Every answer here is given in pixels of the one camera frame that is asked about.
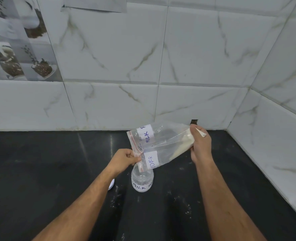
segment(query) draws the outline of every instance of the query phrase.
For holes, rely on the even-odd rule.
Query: hand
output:
[[[202,137],[197,131],[198,128],[200,131],[206,133],[205,137]],[[203,163],[209,159],[212,159],[211,156],[211,137],[208,132],[201,126],[191,124],[190,132],[193,135],[195,142],[194,146],[190,149],[191,159],[195,164]]]
[[[106,167],[110,170],[113,178],[117,177],[131,164],[134,165],[136,162],[140,162],[141,157],[134,157],[134,152],[130,149],[119,149],[110,160]]]

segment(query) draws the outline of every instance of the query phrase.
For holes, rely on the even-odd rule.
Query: white label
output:
[[[145,143],[153,143],[155,140],[154,132],[150,124],[137,129],[138,135]]]
[[[139,185],[139,184],[136,184],[133,179],[131,179],[131,183],[134,189],[137,190],[138,192],[146,192],[151,188],[151,185],[153,184],[153,182],[151,182],[146,185]]]
[[[154,169],[159,166],[157,151],[146,152],[144,155],[148,169]]]

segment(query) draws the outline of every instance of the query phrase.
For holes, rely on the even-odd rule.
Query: white bottle cap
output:
[[[108,190],[110,190],[112,187],[113,187],[113,185],[115,184],[115,179],[113,179],[112,181],[111,181],[111,183],[110,183],[110,186],[109,186],[109,189]]]

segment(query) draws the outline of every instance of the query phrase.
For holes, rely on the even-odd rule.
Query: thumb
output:
[[[129,157],[128,158],[128,161],[129,161],[129,165],[130,164],[135,164],[135,163],[137,163],[137,162],[140,162],[141,161],[141,157],[140,156],[138,156],[138,157]]]
[[[190,132],[193,135],[195,141],[200,141],[202,140],[202,136],[200,135],[200,133],[198,132],[198,130],[196,129],[195,125],[190,125]]]

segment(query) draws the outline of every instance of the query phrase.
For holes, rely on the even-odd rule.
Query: forearm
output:
[[[266,240],[231,193],[213,159],[200,161],[196,168],[212,240]]]
[[[104,169],[86,191],[33,241],[88,240],[112,179],[113,173],[108,168]]]

